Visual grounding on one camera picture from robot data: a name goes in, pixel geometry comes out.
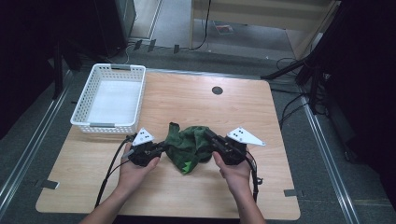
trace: black cable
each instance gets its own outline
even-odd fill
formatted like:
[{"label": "black cable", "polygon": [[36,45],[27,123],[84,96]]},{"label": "black cable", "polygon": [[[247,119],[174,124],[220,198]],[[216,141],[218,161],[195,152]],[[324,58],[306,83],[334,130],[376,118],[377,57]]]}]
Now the black cable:
[{"label": "black cable", "polygon": [[308,105],[309,103],[305,103],[303,105],[299,105],[297,108],[293,109],[289,114],[285,115],[284,118],[281,120],[281,124],[279,123],[280,130],[282,130],[282,125],[283,122],[285,122],[286,119],[290,118],[291,115],[293,115],[295,112],[297,112],[299,109],[303,108],[303,106]]},{"label": "black cable", "polygon": [[[149,47],[148,44],[141,44],[141,46]],[[171,49],[171,50],[175,49],[175,48],[171,48],[171,47],[162,47],[162,46],[154,46],[154,48],[155,49]]]},{"label": "black cable", "polygon": [[259,195],[259,181],[257,178],[257,163],[256,160],[254,160],[254,157],[251,155],[250,152],[247,152],[252,159],[249,159],[247,156],[245,156],[245,160],[247,161],[248,165],[250,166],[251,169],[251,179],[253,181],[253,199],[254,202],[257,202],[257,196]]},{"label": "black cable", "polygon": [[306,59],[303,60],[304,65],[305,65],[307,68],[309,68],[309,69],[318,69],[318,68],[319,68],[318,65],[316,65],[316,66],[311,66],[311,65],[309,65],[306,61],[308,61],[308,60],[306,60]]},{"label": "black cable", "polygon": [[302,97],[302,96],[304,96],[304,95],[305,95],[305,93],[299,94],[297,97],[295,97],[295,98],[292,99],[290,102],[288,102],[288,103],[286,104],[285,108],[283,108],[282,117],[281,117],[281,120],[279,121],[280,130],[282,130],[283,122],[286,120],[286,119],[285,119],[286,109],[287,109],[287,108],[289,107],[289,105],[291,105],[294,101],[298,100],[300,97]]},{"label": "black cable", "polygon": [[274,72],[273,74],[265,75],[265,76],[260,76],[260,79],[269,79],[269,80],[272,80],[272,79],[275,79],[275,78],[277,78],[277,77],[281,77],[281,76],[287,74],[288,72],[290,72],[290,71],[292,71],[292,70],[294,70],[294,69],[297,69],[297,68],[303,66],[304,63],[305,63],[305,60],[307,59],[307,57],[305,57],[305,58],[303,58],[303,59],[301,59],[301,60],[299,60],[299,61],[296,61],[296,62],[292,63],[291,65],[289,65],[289,66],[287,66],[287,67],[285,67],[285,68],[282,68],[282,69],[279,70],[279,71]]},{"label": "black cable", "polygon": [[99,189],[98,197],[96,198],[95,207],[99,206],[99,203],[100,203],[100,200],[101,200],[101,198],[102,198],[103,192],[104,192],[104,190],[105,190],[105,187],[106,187],[108,178],[111,176],[111,174],[113,174],[113,172],[114,172],[117,168],[119,168],[119,167],[121,166],[121,164],[120,164],[119,166],[117,166],[116,168],[114,168],[114,170],[111,170],[111,168],[113,167],[114,162],[115,162],[117,156],[119,155],[120,150],[122,149],[123,145],[125,145],[125,143],[127,143],[127,142],[129,142],[129,141],[131,141],[131,138],[130,138],[129,136],[127,136],[127,137],[125,138],[125,140],[122,141],[122,143],[120,144],[119,148],[117,149],[116,154],[114,155],[113,160],[111,161],[110,166],[108,167],[106,177],[105,177],[105,179],[104,179],[103,182],[102,182],[102,186],[101,186],[100,189]]},{"label": "black cable", "polygon": [[206,41],[206,37],[207,37],[207,21],[209,20],[209,11],[210,11],[210,4],[212,3],[212,0],[209,0],[209,6],[207,7],[207,13],[206,13],[206,23],[205,23],[205,37],[204,40],[202,41],[201,45],[193,48],[193,49],[189,49],[189,50],[197,50],[199,49]]},{"label": "black cable", "polygon": [[328,96],[326,93],[326,90],[322,86],[323,84],[319,82],[318,88],[317,88],[317,94],[315,95],[316,100],[314,101],[315,104],[311,105],[314,107],[314,110],[316,114],[318,115],[324,115],[328,116],[327,112],[327,106],[328,106]]},{"label": "black cable", "polygon": [[280,68],[279,68],[279,63],[280,63],[282,60],[287,60],[287,59],[292,59],[292,61],[289,63],[288,66],[291,66],[293,63],[296,63],[296,62],[297,62],[297,60],[294,59],[294,58],[281,58],[281,59],[279,59],[279,60],[276,61],[276,68],[277,68],[277,70],[280,70]]},{"label": "black cable", "polygon": [[[131,44],[131,45],[128,45],[128,46],[125,48],[125,54],[126,54],[126,56],[127,56],[127,61],[126,61],[125,63],[123,63],[123,64],[127,64],[127,63],[129,62],[128,48],[134,46],[135,44],[136,44],[136,43],[133,43],[133,44]],[[114,62],[112,62],[112,61],[110,60],[110,58],[106,57],[106,59],[107,59],[109,62],[114,63]]]},{"label": "black cable", "polygon": [[278,92],[292,93],[292,94],[301,94],[300,92],[297,92],[297,91],[284,91],[284,90],[275,89],[275,88],[271,88],[271,91],[278,91]]}]

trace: gray floor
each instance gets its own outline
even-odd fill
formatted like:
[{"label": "gray floor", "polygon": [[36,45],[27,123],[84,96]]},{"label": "gray floor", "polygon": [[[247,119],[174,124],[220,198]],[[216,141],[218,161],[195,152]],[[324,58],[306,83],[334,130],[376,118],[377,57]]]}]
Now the gray floor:
[{"label": "gray floor", "polygon": [[[189,1],[164,0],[160,18],[162,16],[172,16],[166,13],[167,8],[172,8],[170,3],[183,4]],[[201,22],[196,21],[196,38],[200,38],[199,29],[202,29]],[[235,31],[239,30],[239,25],[231,24]],[[261,34],[261,27],[245,27],[251,29],[250,32]],[[170,28],[163,29],[158,22],[153,32],[153,38],[157,39],[157,45],[161,47],[172,47],[180,44],[181,47],[186,42],[184,33],[178,33]],[[212,30],[207,39],[207,44],[203,45],[202,51],[181,51],[173,53],[173,49],[155,48],[148,52],[147,46],[142,46],[139,50],[128,49],[129,62],[143,64],[148,68],[161,68],[171,70],[200,71],[208,73],[232,74],[233,77],[255,78],[260,75],[268,75],[277,70],[276,61],[283,57],[290,57],[290,45],[287,39],[282,38],[281,30],[272,30],[268,38],[244,41],[248,37],[240,38],[239,32],[234,36],[216,36],[216,30]],[[261,49],[255,50],[253,44],[257,41],[257,46]],[[246,57],[245,52],[254,49]],[[114,63],[127,62],[127,55],[120,54],[110,59]],[[74,104],[85,84],[86,78],[91,70],[93,62],[84,59],[81,71],[73,72],[73,82],[70,90],[66,94],[64,103],[52,125],[49,128],[35,158],[32,161],[20,187],[1,219],[1,223],[76,223],[84,215],[76,214],[41,214],[35,210],[35,202],[41,189],[35,188],[34,183],[38,179],[45,179],[50,174],[53,163],[62,148],[65,137],[70,129],[70,117],[74,110]],[[280,67],[286,66],[289,62],[281,62]],[[276,80],[270,81],[273,89],[286,91],[298,91],[294,84],[295,75],[290,73]],[[20,118],[8,135],[0,140],[0,181],[4,183],[10,172],[17,163],[19,157],[28,144],[31,136],[35,132],[35,127],[44,116],[51,103],[53,87],[49,87]],[[285,105],[297,94],[272,92],[276,105],[276,113],[281,117]],[[296,108],[301,102],[294,102],[288,111]],[[378,176],[370,167],[364,164],[352,164],[345,160],[342,144],[332,128],[331,121],[325,116],[317,116],[322,131],[326,136],[334,160],[346,184],[346,188],[357,210],[361,223],[396,223],[396,213],[391,207],[384,190],[382,189]],[[318,143],[313,135],[312,128],[303,110],[298,110],[284,124],[282,137],[290,163],[290,170],[295,188],[298,192],[298,201],[301,208],[301,217],[296,221],[270,220],[270,223],[347,223],[343,211],[338,202],[332,181],[329,178],[328,170],[324,165],[319,153]],[[134,223],[237,223],[237,220],[201,220],[201,219],[180,219],[162,217],[126,217],[127,221]]]}]

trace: white plastic basket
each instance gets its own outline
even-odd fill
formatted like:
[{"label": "white plastic basket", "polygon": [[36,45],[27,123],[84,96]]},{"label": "white plastic basket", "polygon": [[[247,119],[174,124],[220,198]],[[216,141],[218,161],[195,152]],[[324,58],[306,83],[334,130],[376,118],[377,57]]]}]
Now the white plastic basket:
[{"label": "white plastic basket", "polygon": [[84,133],[136,132],[145,74],[141,65],[94,65],[70,122]]}]

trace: human hand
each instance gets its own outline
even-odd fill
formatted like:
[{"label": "human hand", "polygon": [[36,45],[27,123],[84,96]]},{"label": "human hand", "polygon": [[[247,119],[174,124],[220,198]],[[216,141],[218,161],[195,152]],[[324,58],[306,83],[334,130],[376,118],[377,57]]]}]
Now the human hand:
[{"label": "human hand", "polygon": [[216,165],[220,168],[220,173],[226,179],[228,188],[232,195],[250,191],[250,166],[247,161],[242,161],[238,165],[226,165],[220,154],[216,151],[212,153]]},{"label": "human hand", "polygon": [[[129,151],[130,147],[131,143],[127,143],[124,154]],[[121,163],[125,161],[127,162],[120,167],[119,183],[115,191],[128,198],[140,187],[146,175],[157,166],[160,158],[152,159],[146,167],[135,165],[127,158],[121,159]]]}]

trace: wire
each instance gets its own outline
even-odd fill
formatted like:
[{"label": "wire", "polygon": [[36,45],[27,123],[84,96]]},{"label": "wire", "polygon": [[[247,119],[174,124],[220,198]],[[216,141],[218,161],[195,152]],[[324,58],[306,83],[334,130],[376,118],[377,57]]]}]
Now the wire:
[{"label": "wire", "polygon": [[124,161],[123,163],[121,163],[120,165],[116,166],[111,172],[110,175],[113,174],[114,171],[116,171],[120,166],[122,166],[123,164],[127,163],[128,161]]},{"label": "wire", "polygon": [[306,66],[307,68],[309,68],[309,69],[318,69],[318,68],[319,68],[318,65],[315,66],[315,67],[309,65],[308,63],[306,63],[307,60],[308,60],[307,58],[304,59],[304,64],[305,64],[305,66]]},{"label": "wire", "polygon": [[257,163],[256,160],[254,160],[253,155],[251,155],[251,153],[249,151],[247,151],[247,154],[250,155],[250,158],[248,158],[248,156],[245,155],[245,160],[247,161],[247,164],[250,166],[251,169],[251,180],[253,182],[253,199],[254,202],[257,202],[257,196],[259,194],[259,181],[257,178]]},{"label": "wire", "polygon": [[295,58],[281,58],[279,60],[276,61],[276,68],[277,70],[280,70],[279,68],[279,63],[283,60],[287,60],[287,59],[291,59],[292,61],[289,63],[289,65],[292,65],[293,63],[296,63],[297,60]]},{"label": "wire", "polygon": [[[134,44],[135,44],[135,42],[132,42],[132,45],[127,45],[126,49],[128,49],[128,48],[131,47],[131,46],[134,46]],[[120,52],[121,52],[121,49],[117,50],[117,52],[114,53],[113,55],[111,55],[110,57],[106,57],[106,59],[107,59],[109,62],[113,63],[110,59],[116,57]]]},{"label": "wire", "polygon": [[[317,98],[317,100],[316,100],[316,103],[314,105],[315,112],[318,115],[329,116],[328,110],[327,110],[328,96],[326,94],[326,91],[324,90],[324,88],[320,84],[318,85],[318,92],[317,92],[316,98]],[[322,107],[321,111],[318,110],[318,106],[319,105]]]},{"label": "wire", "polygon": [[280,90],[280,89],[274,89],[274,88],[271,88],[271,91],[278,91],[278,92],[284,92],[284,93],[295,93],[295,94],[301,94],[300,92],[297,92],[297,91],[284,91],[284,90]]},{"label": "wire", "polygon": [[[127,64],[127,63],[129,62],[129,60],[130,60],[130,55],[129,55],[129,53],[128,53],[128,48],[134,46],[134,44],[135,44],[135,43],[133,43],[133,44],[131,44],[131,45],[128,45],[128,46],[125,48],[125,54],[126,54],[126,56],[127,56],[127,60],[126,60],[126,62],[123,63],[123,64]],[[113,61],[110,60],[110,58],[107,57],[106,59],[107,59],[110,63],[114,63]]]},{"label": "wire", "polygon": [[113,172],[114,172],[117,168],[119,168],[119,167],[121,166],[121,164],[120,164],[119,166],[117,166],[116,168],[114,168],[113,170],[111,170],[111,168],[113,167],[114,162],[115,162],[117,156],[118,156],[119,153],[120,153],[120,150],[122,149],[123,145],[125,145],[125,143],[130,142],[130,141],[131,141],[131,137],[128,135],[128,136],[125,138],[125,140],[122,141],[122,143],[120,144],[119,148],[117,149],[116,154],[114,155],[113,160],[111,161],[110,166],[108,167],[106,177],[105,177],[105,179],[104,179],[103,182],[102,182],[102,186],[101,186],[100,189],[99,189],[98,197],[96,198],[95,207],[99,206],[99,203],[100,203],[100,200],[101,200],[101,198],[102,198],[103,192],[105,191],[105,187],[106,187],[108,178],[111,176],[111,174],[113,174]]},{"label": "wire", "polygon": [[301,93],[301,94],[299,94],[297,97],[295,97],[295,98],[292,99],[290,102],[288,102],[288,103],[286,104],[285,108],[283,108],[283,111],[282,111],[282,118],[281,118],[281,120],[279,121],[280,130],[282,130],[282,126],[283,126],[283,123],[285,122],[285,120],[288,119],[294,112],[297,111],[297,110],[293,110],[292,112],[290,112],[290,113],[285,117],[285,113],[286,113],[286,110],[288,109],[289,105],[291,105],[294,101],[298,100],[300,97],[302,97],[302,96],[304,96],[304,95],[306,95],[306,93]]},{"label": "wire", "polygon": [[200,46],[198,46],[196,48],[189,49],[189,50],[197,50],[197,49],[199,49],[206,41],[206,38],[207,38],[207,21],[209,20],[209,12],[210,12],[210,5],[211,4],[212,4],[212,0],[209,0],[209,6],[207,7],[207,13],[206,13],[205,37],[204,37],[204,40],[202,41]]},{"label": "wire", "polygon": [[[202,30],[204,31],[205,30],[204,20],[201,20],[201,27],[202,27]],[[208,48],[209,48],[209,43],[206,42],[206,49],[204,49],[203,51],[206,51]]]}]

